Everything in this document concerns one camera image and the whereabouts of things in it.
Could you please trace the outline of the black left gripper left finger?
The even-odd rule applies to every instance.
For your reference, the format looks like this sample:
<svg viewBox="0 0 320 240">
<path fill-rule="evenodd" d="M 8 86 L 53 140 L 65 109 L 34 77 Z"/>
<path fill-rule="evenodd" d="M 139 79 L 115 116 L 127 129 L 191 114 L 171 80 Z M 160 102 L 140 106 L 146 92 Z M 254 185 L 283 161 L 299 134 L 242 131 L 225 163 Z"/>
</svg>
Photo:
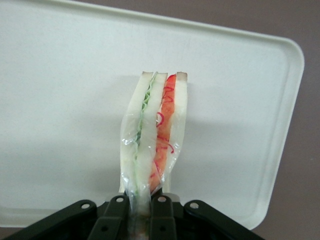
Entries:
<svg viewBox="0 0 320 240">
<path fill-rule="evenodd" d="M 97 206 L 79 200 L 30 226 L 7 240 L 121 240 L 125 235 L 129 198 L 117 195 Z"/>
</svg>

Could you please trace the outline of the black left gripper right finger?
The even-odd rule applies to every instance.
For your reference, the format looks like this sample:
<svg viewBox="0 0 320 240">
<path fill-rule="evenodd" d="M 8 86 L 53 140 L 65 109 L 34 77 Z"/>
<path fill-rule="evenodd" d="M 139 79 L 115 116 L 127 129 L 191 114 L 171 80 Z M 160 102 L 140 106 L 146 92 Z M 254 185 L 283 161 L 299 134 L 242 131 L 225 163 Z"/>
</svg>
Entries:
<svg viewBox="0 0 320 240">
<path fill-rule="evenodd" d="M 261 240 L 262 237 L 201 200 L 182 205 L 167 195 L 151 202 L 150 240 Z"/>
</svg>

